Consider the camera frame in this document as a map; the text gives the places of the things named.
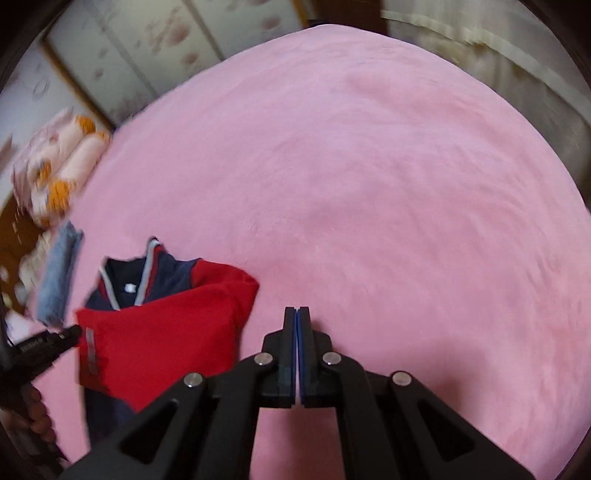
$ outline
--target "finger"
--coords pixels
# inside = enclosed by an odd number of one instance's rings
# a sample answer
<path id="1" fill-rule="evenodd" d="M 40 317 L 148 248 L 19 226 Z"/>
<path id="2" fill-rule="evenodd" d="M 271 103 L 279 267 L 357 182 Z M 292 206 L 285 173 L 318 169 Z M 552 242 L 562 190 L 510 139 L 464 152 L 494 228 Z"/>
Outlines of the finger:
<path id="1" fill-rule="evenodd" d="M 43 417 L 42 419 L 37 420 L 36 422 L 31 425 L 31 430 L 39 435 L 43 435 L 47 433 L 51 429 L 51 418 Z"/>
<path id="2" fill-rule="evenodd" d="M 47 415 L 47 408 L 41 402 L 32 403 L 29 406 L 28 414 L 31 420 L 39 420 Z"/>
<path id="3" fill-rule="evenodd" d="M 41 440 L 47 443 L 55 443 L 57 440 L 56 433 L 53 431 L 53 429 L 50 429 L 41 435 Z"/>
<path id="4" fill-rule="evenodd" d="M 39 390 L 37 390 L 35 387 L 30 388 L 29 395 L 31 397 L 31 400 L 33 400 L 33 402 L 38 402 L 38 401 L 41 401 L 41 399 L 42 399 L 41 392 Z"/>

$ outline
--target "hand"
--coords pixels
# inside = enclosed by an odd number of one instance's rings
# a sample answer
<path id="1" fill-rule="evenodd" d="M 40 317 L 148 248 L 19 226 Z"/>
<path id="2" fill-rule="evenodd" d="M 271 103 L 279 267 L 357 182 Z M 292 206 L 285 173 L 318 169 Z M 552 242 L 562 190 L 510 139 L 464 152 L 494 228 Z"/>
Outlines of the hand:
<path id="1" fill-rule="evenodd" d="M 32 388 L 31 404 L 28 408 L 29 418 L 24 419 L 13 412 L 7 412 L 7 418 L 3 422 L 7 430 L 31 429 L 32 432 L 38 433 L 44 442 L 54 443 L 56 433 L 53 430 L 53 422 L 47 415 L 47 408 L 41 400 L 39 390 Z"/>

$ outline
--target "bed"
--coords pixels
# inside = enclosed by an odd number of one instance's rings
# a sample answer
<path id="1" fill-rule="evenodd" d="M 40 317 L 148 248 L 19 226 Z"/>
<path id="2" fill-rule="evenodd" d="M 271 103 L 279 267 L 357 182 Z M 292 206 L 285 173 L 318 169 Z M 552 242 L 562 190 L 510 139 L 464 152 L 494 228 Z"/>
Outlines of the bed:
<path id="1" fill-rule="evenodd" d="M 233 56 L 124 125 L 74 206 L 69 304 L 156 235 L 261 284 L 241 355 L 306 305 L 368 370 L 413 373 L 554 479 L 591 425 L 591 221 L 493 91 L 417 47 L 326 25 Z M 38 379 L 87 452 L 76 355 Z M 252 478 L 342 478 L 331 411 L 263 411 Z"/>

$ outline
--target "folded clothing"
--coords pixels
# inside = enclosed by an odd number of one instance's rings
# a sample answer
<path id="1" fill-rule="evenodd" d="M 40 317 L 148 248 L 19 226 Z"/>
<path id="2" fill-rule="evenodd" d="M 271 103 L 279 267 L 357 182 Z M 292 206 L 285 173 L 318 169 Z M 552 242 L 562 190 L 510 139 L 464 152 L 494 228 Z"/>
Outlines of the folded clothing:
<path id="1" fill-rule="evenodd" d="M 66 222 L 47 255 L 43 279 L 37 293 L 37 320 L 46 326 L 61 327 L 70 297 L 72 272 L 78 256 L 83 232 Z"/>
<path id="2" fill-rule="evenodd" d="M 257 291 L 244 271 L 176 260 L 155 238 L 144 257 L 107 259 L 86 307 L 76 312 L 90 444 L 183 375 L 231 369 Z"/>
<path id="3" fill-rule="evenodd" d="M 87 116 L 76 115 L 47 143 L 29 163 L 27 178 L 37 187 L 43 187 L 49 178 L 66 162 L 85 135 L 95 132 L 95 123 Z"/>
<path id="4" fill-rule="evenodd" d="M 111 136 L 104 132 L 85 136 L 61 170 L 51 178 L 46 210 L 62 215 L 70 209 L 71 197 L 81 192 L 92 170 L 109 147 Z"/>

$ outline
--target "white curtain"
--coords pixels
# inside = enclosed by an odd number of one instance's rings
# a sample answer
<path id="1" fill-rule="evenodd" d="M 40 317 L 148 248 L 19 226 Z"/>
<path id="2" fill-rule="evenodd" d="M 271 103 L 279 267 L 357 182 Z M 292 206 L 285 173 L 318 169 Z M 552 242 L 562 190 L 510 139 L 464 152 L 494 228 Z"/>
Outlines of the white curtain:
<path id="1" fill-rule="evenodd" d="M 383 0 L 391 37 L 488 85 L 540 132 L 581 186 L 591 166 L 591 89 L 554 34 L 518 0 Z"/>

